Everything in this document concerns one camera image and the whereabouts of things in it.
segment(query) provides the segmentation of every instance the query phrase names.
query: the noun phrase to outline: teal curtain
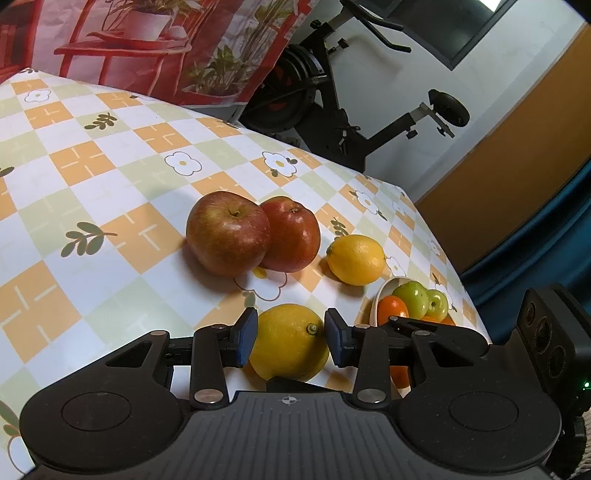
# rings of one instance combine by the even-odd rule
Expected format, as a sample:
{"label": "teal curtain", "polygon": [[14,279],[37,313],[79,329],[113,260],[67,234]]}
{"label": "teal curtain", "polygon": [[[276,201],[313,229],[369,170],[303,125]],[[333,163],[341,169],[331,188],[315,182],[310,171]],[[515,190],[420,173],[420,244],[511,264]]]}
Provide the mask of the teal curtain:
{"label": "teal curtain", "polygon": [[494,343],[508,339],[528,288],[562,283],[591,313],[591,160],[460,278]]}

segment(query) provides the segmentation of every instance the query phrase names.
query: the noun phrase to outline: tablecloth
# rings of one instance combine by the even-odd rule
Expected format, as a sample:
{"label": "tablecloth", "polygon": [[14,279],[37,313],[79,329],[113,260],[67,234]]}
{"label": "tablecloth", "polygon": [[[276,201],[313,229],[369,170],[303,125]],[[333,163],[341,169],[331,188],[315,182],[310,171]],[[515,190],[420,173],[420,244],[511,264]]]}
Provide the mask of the tablecloth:
{"label": "tablecloth", "polygon": [[[159,100],[25,69],[0,86],[0,478],[30,464],[18,414],[39,389],[154,329],[190,336],[298,303],[367,323],[385,279],[407,275],[447,294],[455,324],[486,330],[417,209],[395,186],[245,128]],[[187,215],[215,190],[312,210],[322,244],[306,269],[256,267],[214,277],[188,252]],[[387,256],[382,278],[345,285],[323,257],[361,233]],[[226,372],[230,396],[260,379]],[[187,391],[176,369],[173,391]],[[312,379],[350,390],[331,360]]]}

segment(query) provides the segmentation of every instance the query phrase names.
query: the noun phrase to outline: crosshair symbol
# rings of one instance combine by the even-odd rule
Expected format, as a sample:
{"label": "crosshair symbol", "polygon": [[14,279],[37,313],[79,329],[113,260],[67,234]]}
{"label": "crosshair symbol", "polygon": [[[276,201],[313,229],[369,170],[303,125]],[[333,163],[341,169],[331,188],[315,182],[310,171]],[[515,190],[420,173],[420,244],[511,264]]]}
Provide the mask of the crosshair symbol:
{"label": "crosshair symbol", "polygon": [[283,398],[281,399],[281,402],[282,402],[282,403],[284,403],[285,405],[288,405],[288,406],[290,406],[290,405],[293,405],[293,404],[294,404],[294,403],[296,403],[297,401],[298,401],[298,399],[297,399],[297,398],[295,398],[295,397],[292,397],[292,396],[289,396],[289,397],[283,397]]}

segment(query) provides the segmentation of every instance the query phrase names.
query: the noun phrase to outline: lemon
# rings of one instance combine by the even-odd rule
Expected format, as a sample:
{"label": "lemon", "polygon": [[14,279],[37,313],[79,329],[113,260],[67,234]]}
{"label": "lemon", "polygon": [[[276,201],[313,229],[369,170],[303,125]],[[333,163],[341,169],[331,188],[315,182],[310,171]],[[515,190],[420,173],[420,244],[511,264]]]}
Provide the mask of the lemon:
{"label": "lemon", "polygon": [[305,382],[322,370],[328,357],[324,323],[309,308],[286,303],[259,315],[250,357],[259,377]]}
{"label": "lemon", "polygon": [[349,285],[376,281],[386,266],[382,246],[365,235],[338,237],[326,251],[326,261],[336,277]]}

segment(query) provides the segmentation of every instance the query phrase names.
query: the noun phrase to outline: small green apple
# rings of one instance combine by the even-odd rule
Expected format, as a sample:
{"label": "small green apple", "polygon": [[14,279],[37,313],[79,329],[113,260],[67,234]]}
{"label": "small green apple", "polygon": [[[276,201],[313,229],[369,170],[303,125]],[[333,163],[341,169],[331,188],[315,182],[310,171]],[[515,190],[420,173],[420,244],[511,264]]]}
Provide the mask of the small green apple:
{"label": "small green apple", "polygon": [[449,309],[447,297],[439,290],[427,290],[427,297],[429,298],[427,315],[436,322],[442,322]]}
{"label": "small green apple", "polygon": [[411,280],[395,288],[392,295],[401,299],[408,309],[408,317],[422,319],[427,313],[427,290],[418,281]]}

